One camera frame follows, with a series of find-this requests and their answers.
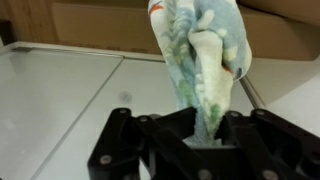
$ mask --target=white surface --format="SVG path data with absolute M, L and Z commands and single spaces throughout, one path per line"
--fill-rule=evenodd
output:
M 12 44 L 1 47 L 0 48 L 0 55 L 10 51 L 11 49 L 13 49 L 15 47 L 16 47 L 16 43 L 12 43 Z
M 132 101 L 121 100 L 123 94 L 130 94 Z M 118 107 L 130 108 L 134 116 L 174 112 L 175 96 L 165 64 L 124 61 L 36 179 L 88 180 L 87 160 L 110 112 Z M 232 109 L 244 114 L 252 110 L 240 83 L 233 89 Z
M 320 58 L 256 59 L 247 76 L 268 110 L 320 136 Z
M 1 55 L 0 177 L 30 179 L 119 62 L 40 51 Z

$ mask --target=black bracket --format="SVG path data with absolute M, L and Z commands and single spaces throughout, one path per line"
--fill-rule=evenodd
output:
M 221 147 L 190 148 L 196 110 L 153 119 L 115 109 L 89 159 L 91 180 L 139 179 L 140 159 L 153 180 L 320 179 L 320 139 L 262 109 L 226 113 Z
M 0 37 L 3 45 L 17 41 L 10 21 L 0 19 Z

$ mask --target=cardboard box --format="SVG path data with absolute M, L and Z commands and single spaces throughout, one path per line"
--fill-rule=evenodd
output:
M 56 0 L 52 4 L 62 44 L 160 54 L 147 0 Z M 254 57 L 314 60 L 320 27 L 240 7 Z
M 320 26 L 320 0 L 238 0 L 238 3 Z
M 52 13 L 66 44 L 160 54 L 145 1 L 56 1 Z
M 253 56 L 314 60 L 320 54 L 320 26 L 239 6 Z

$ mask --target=fabric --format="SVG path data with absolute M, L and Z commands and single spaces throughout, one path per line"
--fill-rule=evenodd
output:
M 191 146 L 212 146 L 251 50 L 234 0 L 151 0 L 149 15 L 178 99 L 197 108 Z

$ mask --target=white table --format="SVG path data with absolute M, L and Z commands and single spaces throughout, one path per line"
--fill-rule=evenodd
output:
M 30 179 L 121 58 L 31 51 L 0 56 L 0 177 Z
M 87 160 L 114 108 L 176 111 L 163 62 L 39 50 L 0 56 L 0 107 L 4 180 L 88 180 Z M 231 109 L 252 110 L 239 82 Z
M 320 137 L 320 57 L 256 59 L 247 77 L 264 108 Z
M 130 103 L 120 100 L 122 92 L 131 94 Z M 240 83 L 234 86 L 233 97 L 232 109 L 248 115 L 252 106 Z M 89 180 L 86 162 L 111 110 L 117 107 L 131 108 L 134 116 L 174 112 L 175 97 L 165 64 L 125 60 L 37 179 Z

